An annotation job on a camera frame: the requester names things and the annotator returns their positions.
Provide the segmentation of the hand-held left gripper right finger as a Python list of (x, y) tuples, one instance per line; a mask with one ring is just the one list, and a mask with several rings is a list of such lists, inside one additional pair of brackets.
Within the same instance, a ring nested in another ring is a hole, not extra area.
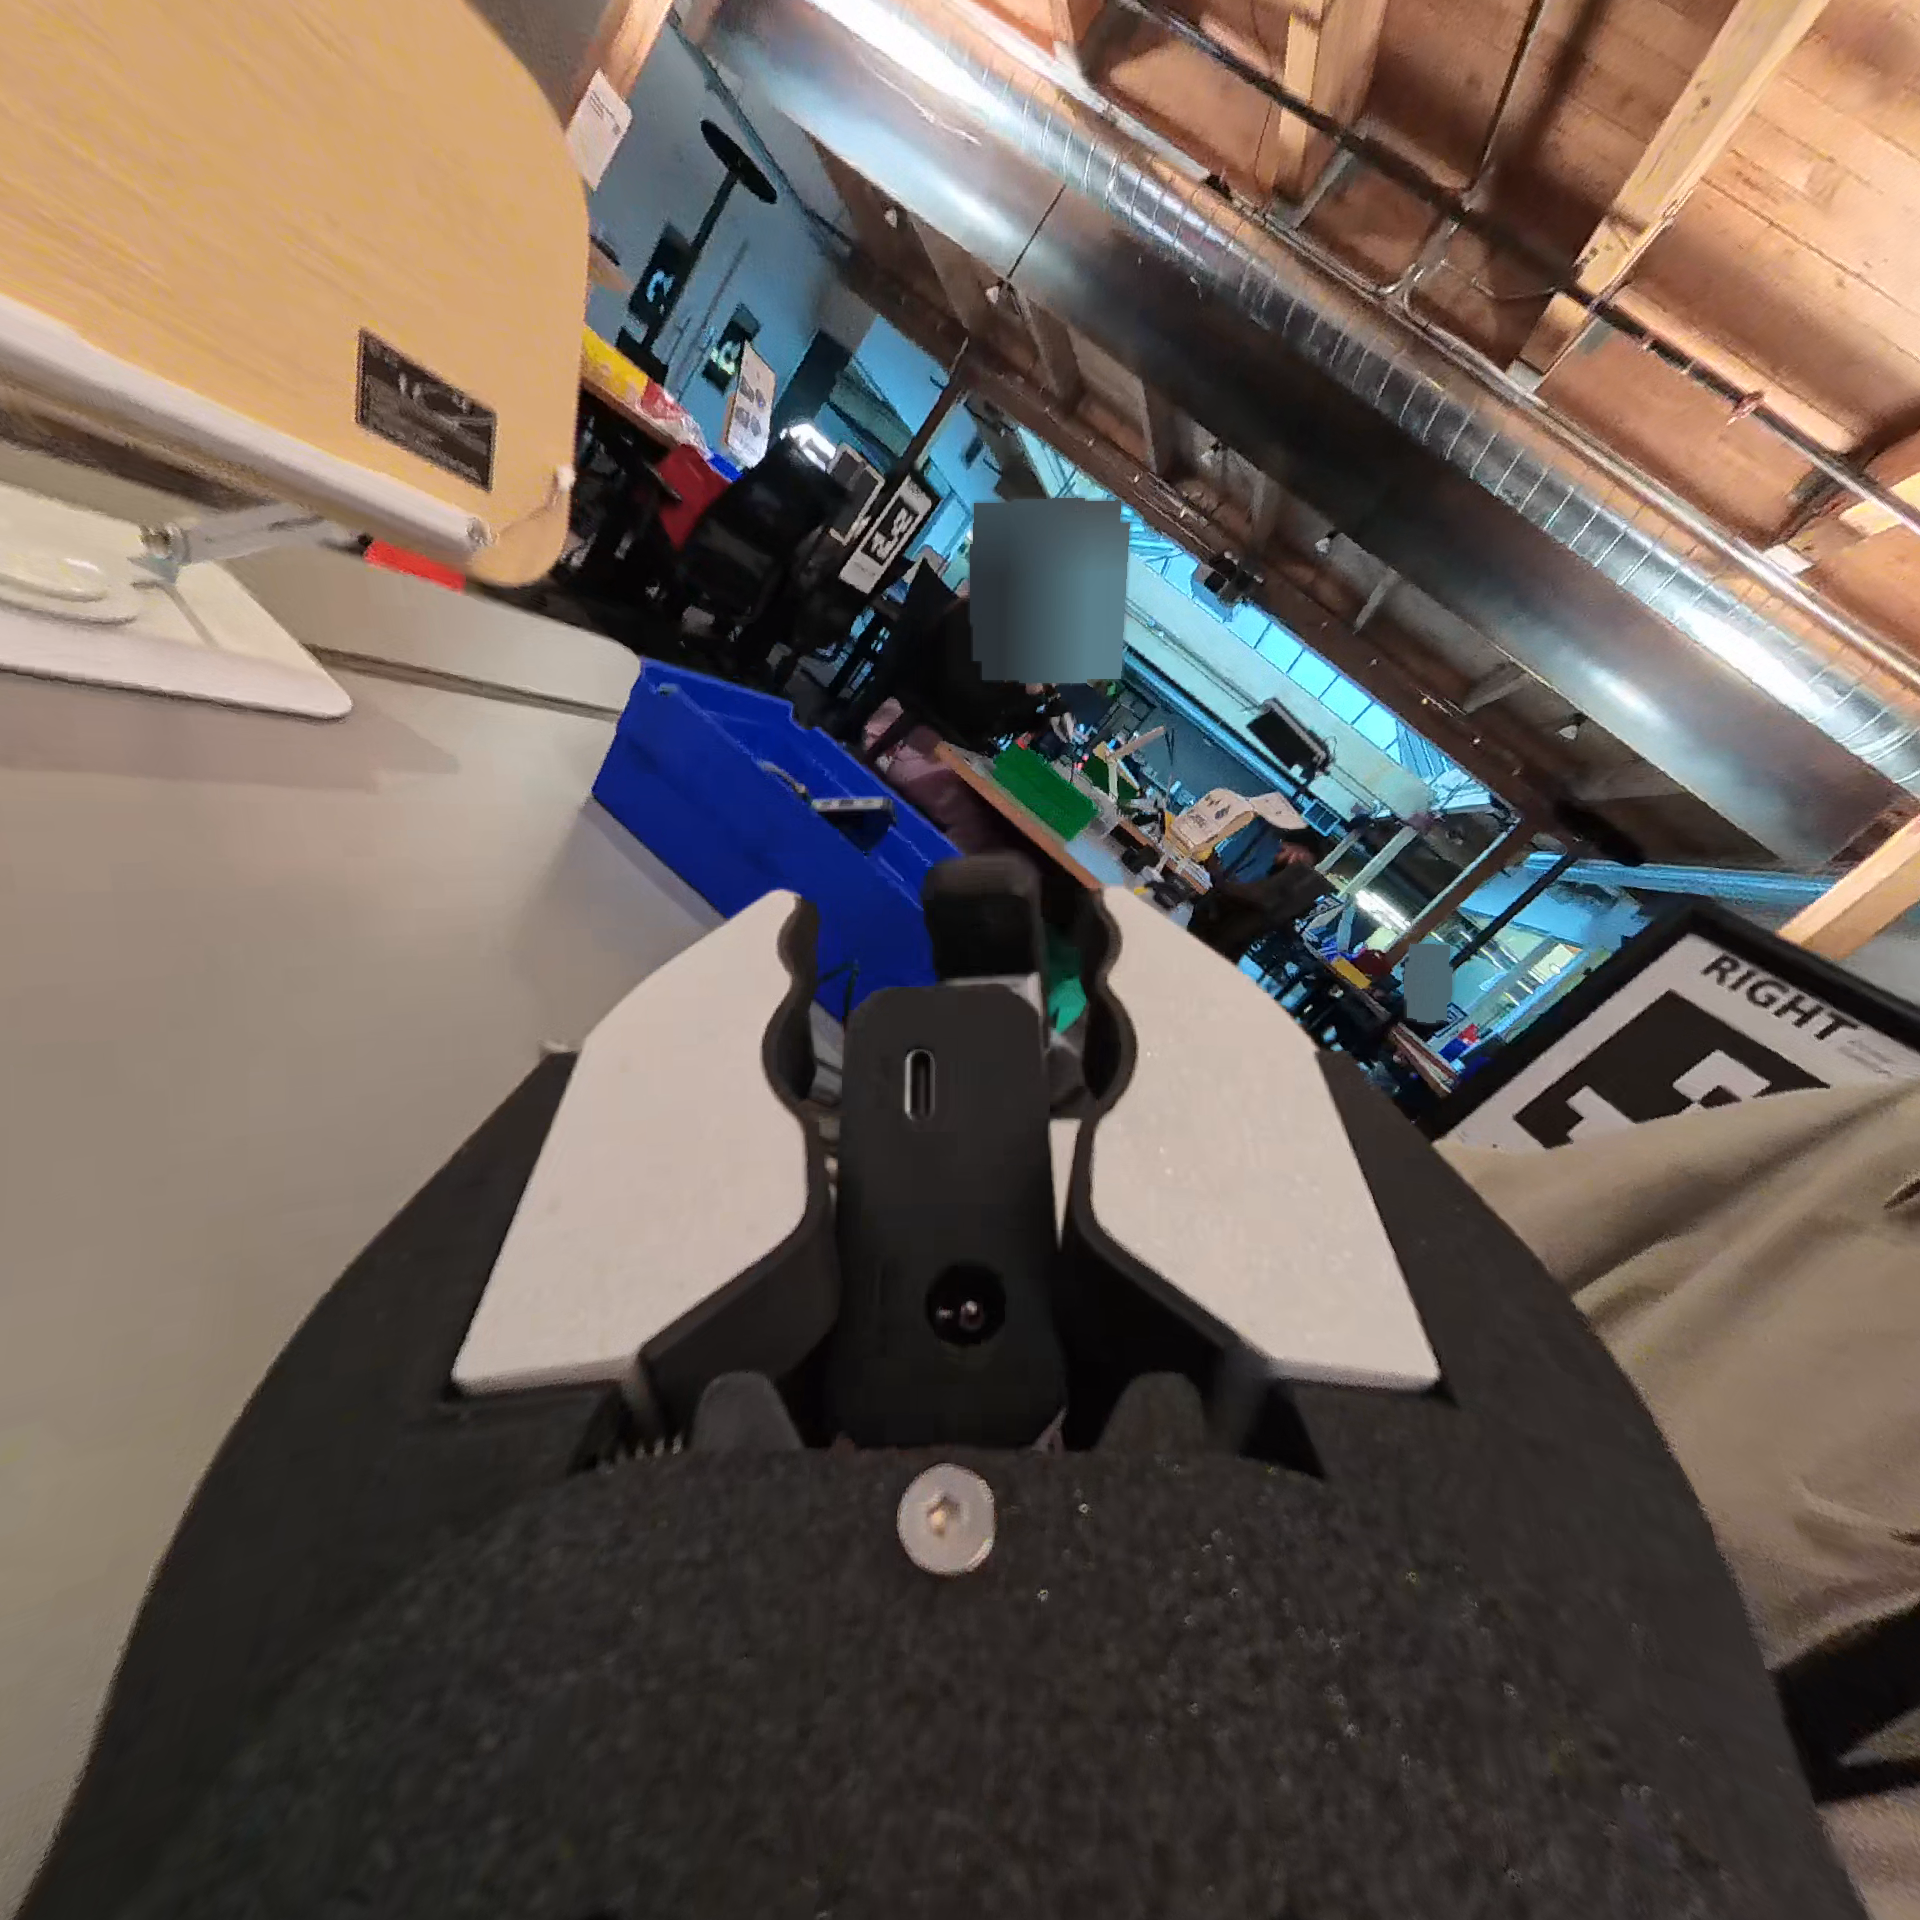
[(1122, 886), (1100, 985), (1132, 1062), (1063, 1141), (1063, 1225), (1287, 1381), (1433, 1387), (1438, 1357), (1321, 1051), (1256, 983)]

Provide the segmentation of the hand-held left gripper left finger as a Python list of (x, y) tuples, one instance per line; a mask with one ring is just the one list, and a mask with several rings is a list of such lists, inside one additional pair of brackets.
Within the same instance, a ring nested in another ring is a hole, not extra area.
[(450, 1369), (466, 1397), (698, 1397), (790, 1376), (836, 1311), (801, 1103), (817, 912), (772, 892), (607, 1009), (566, 1076)]

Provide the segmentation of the dark grey usb adapter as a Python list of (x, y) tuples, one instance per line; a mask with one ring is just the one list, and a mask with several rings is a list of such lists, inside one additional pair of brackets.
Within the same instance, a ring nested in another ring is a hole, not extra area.
[(1024, 1448), (1066, 1398), (1040, 877), (965, 855), (921, 915), (932, 983), (846, 1033), (822, 1408), (858, 1448)]

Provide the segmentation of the blue plastic bin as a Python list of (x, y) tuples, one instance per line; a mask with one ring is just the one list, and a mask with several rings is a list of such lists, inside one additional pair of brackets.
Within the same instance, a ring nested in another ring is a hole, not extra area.
[[(895, 817), (832, 825), (821, 795), (890, 795)], [(952, 840), (790, 702), (644, 657), (591, 797), (726, 918), (772, 892), (810, 903), (832, 1017), (934, 983), (921, 892)]]

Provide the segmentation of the black framed marker sign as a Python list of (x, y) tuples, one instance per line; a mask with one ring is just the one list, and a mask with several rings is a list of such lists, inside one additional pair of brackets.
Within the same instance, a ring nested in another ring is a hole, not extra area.
[(1914, 976), (1887, 985), (1729, 908), (1679, 903), (1471, 1067), (1418, 1121), (1425, 1137), (1533, 1151), (1758, 1096), (1913, 1081)]
[(848, 556), (834, 571), (834, 583), (856, 593), (879, 589), (934, 508), (937, 494), (919, 473), (904, 473), (848, 537)]

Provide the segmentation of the green tray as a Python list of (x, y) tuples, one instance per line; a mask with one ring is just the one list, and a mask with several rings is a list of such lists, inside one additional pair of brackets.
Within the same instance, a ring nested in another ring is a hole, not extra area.
[(1017, 743), (993, 755), (990, 772), (1004, 792), (1064, 844), (1088, 832), (1100, 815), (1096, 797), (1054, 761)]

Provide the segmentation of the black office chair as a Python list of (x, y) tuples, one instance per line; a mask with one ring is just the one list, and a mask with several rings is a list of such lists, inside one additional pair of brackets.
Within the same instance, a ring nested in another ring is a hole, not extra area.
[(679, 646), (725, 667), (780, 591), (809, 539), (834, 516), (840, 487), (788, 436), (775, 439), (695, 520), (679, 550)]

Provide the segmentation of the long wooden table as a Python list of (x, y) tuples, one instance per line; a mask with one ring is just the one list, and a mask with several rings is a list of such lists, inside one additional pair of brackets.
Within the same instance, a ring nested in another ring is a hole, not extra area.
[(705, 433), (695, 419), (665, 390), (657, 382), (644, 375), (607, 375), (596, 363), (583, 365), (581, 388), (584, 400), (593, 400), (612, 419), (630, 427), (640, 439), (654, 447), (695, 447), (698, 460), (711, 453)]

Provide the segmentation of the black disc pole stand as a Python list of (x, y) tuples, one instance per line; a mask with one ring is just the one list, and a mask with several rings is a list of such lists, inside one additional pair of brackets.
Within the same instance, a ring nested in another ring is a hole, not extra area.
[(703, 263), (708, 243), (713, 239), (713, 232), (719, 227), (725, 212), (729, 211), (729, 203), (736, 197), (736, 192), (750, 195), (761, 205), (775, 205), (780, 200), (777, 180), (765, 174), (757, 157), (750, 155), (748, 148), (732, 133), (719, 128), (713, 118), (703, 118), (701, 136), (708, 152), (722, 166), (722, 179), (711, 195), (711, 203), (697, 231), (688, 239), (681, 270), (669, 292), (655, 301), (654, 324), (646, 335), (646, 342), (652, 347), (657, 345), (666, 323), (671, 323), (671, 317), (679, 313), (682, 295), (688, 292), (698, 264)]

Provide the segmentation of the white paper notice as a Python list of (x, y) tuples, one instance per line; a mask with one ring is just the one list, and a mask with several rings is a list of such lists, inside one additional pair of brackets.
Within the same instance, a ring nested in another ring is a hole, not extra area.
[(630, 126), (632, 110), (625, 99), (600, 69), (593, 69), (564, 133), (566, 152), (590, 189), (600, 184)]

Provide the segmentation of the wooden book stand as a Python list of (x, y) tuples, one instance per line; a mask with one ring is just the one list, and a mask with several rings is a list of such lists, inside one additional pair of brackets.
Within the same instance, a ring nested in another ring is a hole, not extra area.
[(562, 550), (584, 184), (472, 5), (7, 1), (1, 375), (245, 510), (5, 484), (5, 672), (336, 723), (229, 571), (369, 537), (487, 585)]

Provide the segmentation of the silver spiral air duct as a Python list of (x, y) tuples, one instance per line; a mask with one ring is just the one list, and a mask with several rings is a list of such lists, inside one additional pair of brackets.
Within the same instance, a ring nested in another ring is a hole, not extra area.
[(1462, 347), (1157, 152), (969, 5), (713, 5), (705, 52), (1728, 815), (1840, 751), (1914, 792), (1914, 676)]

